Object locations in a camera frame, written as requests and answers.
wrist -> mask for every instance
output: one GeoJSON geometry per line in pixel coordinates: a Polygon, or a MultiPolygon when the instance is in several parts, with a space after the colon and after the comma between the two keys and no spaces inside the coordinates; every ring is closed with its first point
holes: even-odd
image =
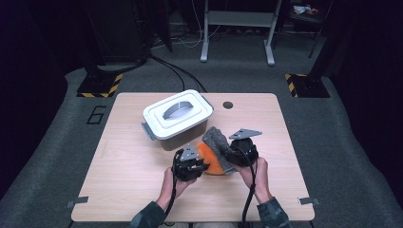
{"type": "Polygon", "coordinates": [[[258,203],[262,204],[262,203],[270,200],[273,196],[270,193],[269,189],[256,189],[255,197],[256,197],[256,200],[258,200],[258,203]]]}
{"type": "Polygon", "coordinates": [[[170,196],[159,196],[155,202],[165,211],[170,201],[170,196]]]}

orange object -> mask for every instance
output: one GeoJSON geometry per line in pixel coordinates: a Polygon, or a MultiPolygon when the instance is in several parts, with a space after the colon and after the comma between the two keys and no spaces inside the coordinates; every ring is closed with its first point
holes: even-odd
{"type": "Polygon", "coordinates": [[[314,15],[314,14],[319,13],[319,10],[317,10],[317,9],[312,9],[311,11],[307,11],[306,13],[308,13],[308,14],[310,14],[310,15],[314,15]]]}
{"type": "Polygon", "coordinates": [[[213,175],[225,174],[216,154],[213,152],[213,150],[210,149],[210,147],[206,143],[204,142],[198,143],[198,152],[199,152],[199,159],[204,159],[205,164],[210,164],[208,169],[204,172],[213,175]]]}

container lid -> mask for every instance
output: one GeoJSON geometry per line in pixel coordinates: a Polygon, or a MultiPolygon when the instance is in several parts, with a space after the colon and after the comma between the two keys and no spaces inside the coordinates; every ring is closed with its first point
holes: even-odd
{"type": "Polygon", "coordinates": [[[213,114],[213,106],[196,90],[165,98],[145,108],[143,115],[154,136],[166,140],[200,124],[213,114]]]}

gray metal bracket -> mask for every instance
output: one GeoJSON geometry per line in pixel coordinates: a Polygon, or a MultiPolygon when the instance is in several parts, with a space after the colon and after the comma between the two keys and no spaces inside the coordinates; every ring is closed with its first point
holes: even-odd
{"type": "Polygon", "coordinates": [[[196,159],[199,157],[198,151],[195,149],[195,147],[188,145],[184,150],[181,155],[180,161],[188,161],[192,159],[196,159]]]}
{"type": "Polygon", "coordinates": [[[229,137],[230,140],[242,140],[253,136],[261,135],[261,131],[248,130],[241,128],[239,131],[229,137]]]}
{"type": "Polygon", "coordinates": [[[86,202],[88,202],[88,197],[81,197],[81,198],[77,198],[75,200],[68,201],[66,203],[65,207],[66,208],[72,208],[77,203],[86,203],[86,202]]]}
{"type": "Polygon", "coordinates": [[[305,204],[310,204],[310,203],[312,203],[312,205],[315,206],[315,205],[320,204],[319,200],[316,199],[316,198],[314,198],[314,199],[312,199],[312,198],[298,198],[298,202],[299,202],[301,205],[305,205],[305,204]]]}

dark background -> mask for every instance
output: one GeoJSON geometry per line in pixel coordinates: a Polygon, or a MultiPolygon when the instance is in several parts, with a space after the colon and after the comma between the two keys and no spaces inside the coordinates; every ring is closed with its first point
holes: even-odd
{"type": "MultiPolygon", "coordinates": [[[[402,3],[352,2],[335,2],[333,17],[350,15],[344,23],[353,31],[348,39],[345,30],[337,33],[337,44],[347,47],[346,51],[329,53],[333,60],[325,68],[343,100],[356,138],[403,205],[402,3]]],[[[83,67],[83,58],[100,65],[104,59],[79,0],[6,1],[0,10],[3,196],[64,100],[65,75],[83,67]],[[74,21],[79,22],[74,24],[78,33],[71,30],[74,21]],[[75,43],[77,39],[86,46],[75,43]]]]}

